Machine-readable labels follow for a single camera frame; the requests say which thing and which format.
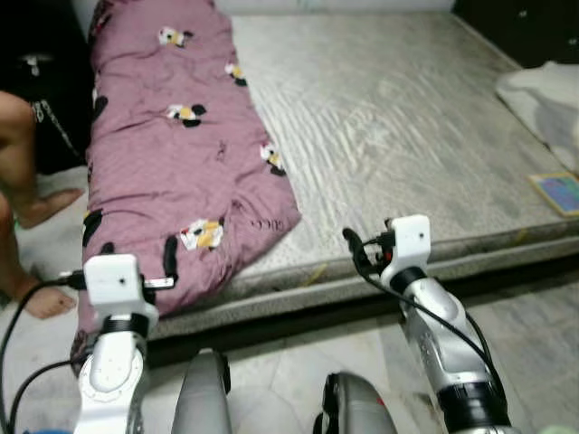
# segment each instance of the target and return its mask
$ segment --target wall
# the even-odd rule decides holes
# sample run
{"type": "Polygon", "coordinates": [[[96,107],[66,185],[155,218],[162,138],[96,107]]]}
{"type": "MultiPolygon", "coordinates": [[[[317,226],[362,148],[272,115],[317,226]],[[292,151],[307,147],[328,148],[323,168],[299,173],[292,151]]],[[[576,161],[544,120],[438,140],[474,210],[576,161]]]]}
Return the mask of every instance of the wall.
{"type": "MultiPolygon", "coordinates": [[[[99,0],[71,0],[85,35],[99,0]]],[[[454,0],[215,0],[227,14],[297,14],[304,12],[450,11],[454,0]]]]}

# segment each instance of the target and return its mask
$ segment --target black shorts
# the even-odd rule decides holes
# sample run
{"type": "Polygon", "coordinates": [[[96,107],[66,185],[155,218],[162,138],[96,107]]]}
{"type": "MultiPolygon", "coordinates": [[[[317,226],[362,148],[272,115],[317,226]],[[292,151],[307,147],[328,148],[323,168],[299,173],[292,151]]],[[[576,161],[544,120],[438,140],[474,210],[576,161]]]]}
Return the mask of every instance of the black shorts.
{"type": "Polygon", "coordinates": [[[90,142],[92,74],[86,65],[16,61],[0,90],[28,101],[36,117],[36,170],[45,175],[85,165],[90,142]]]}

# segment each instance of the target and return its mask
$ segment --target white cloth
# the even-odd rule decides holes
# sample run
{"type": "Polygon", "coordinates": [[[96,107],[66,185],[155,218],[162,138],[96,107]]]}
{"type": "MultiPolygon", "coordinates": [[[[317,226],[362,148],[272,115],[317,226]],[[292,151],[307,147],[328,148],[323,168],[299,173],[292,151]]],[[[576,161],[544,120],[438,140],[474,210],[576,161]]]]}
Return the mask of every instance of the white cloth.
{"type": "Polygon", "coordinates": [[[579,174],[579,65],[548,62],[506,74],[497,93],[568,170],[579,174]]]}

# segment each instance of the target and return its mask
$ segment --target person's leg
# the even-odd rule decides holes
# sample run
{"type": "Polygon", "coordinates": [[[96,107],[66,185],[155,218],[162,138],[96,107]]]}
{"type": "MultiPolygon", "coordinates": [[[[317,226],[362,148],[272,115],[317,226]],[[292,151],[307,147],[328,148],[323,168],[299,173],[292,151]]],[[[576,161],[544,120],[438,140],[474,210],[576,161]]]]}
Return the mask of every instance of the person's leg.
{"type": "MultiPolygon", "coordinates": [[[[27,274],[20,265],[12,211],[0,193],[0,290],[21,300],[37,283],[38,279],[27,274]]],[[[74,306],[76,302],[57,288],[45,288],[31,298],[26,310],[37,318],[48,318],[68,312],[74,306]]]]}
{"type": "Polygon", "coordinates": [[[49,219],[82,194],[82,190],[73,189],[39,197],[34,131],[34,113],[30,105],[0,91],[0,190],[25,229],[49,219]]]}

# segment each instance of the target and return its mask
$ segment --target pink blanket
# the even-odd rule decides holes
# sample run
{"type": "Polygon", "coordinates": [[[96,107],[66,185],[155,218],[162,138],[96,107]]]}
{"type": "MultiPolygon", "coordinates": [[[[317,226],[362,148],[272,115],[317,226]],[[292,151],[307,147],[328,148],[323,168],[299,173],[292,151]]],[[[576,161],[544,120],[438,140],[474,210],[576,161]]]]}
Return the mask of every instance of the pink blanket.
{"type": "MultiPolygon", "coordinates": [[[[146,278],[161,278],[175,235],[179,280],[157,294],[167,314],[219,290],[290,231],[299,211],[237,64],[230,20],[213,1],[105,1],[92,37],[83,260],[113,242],[138,256],[146,278]]],[[[81,340],[92,320],[82,294],[81,340]]]]}

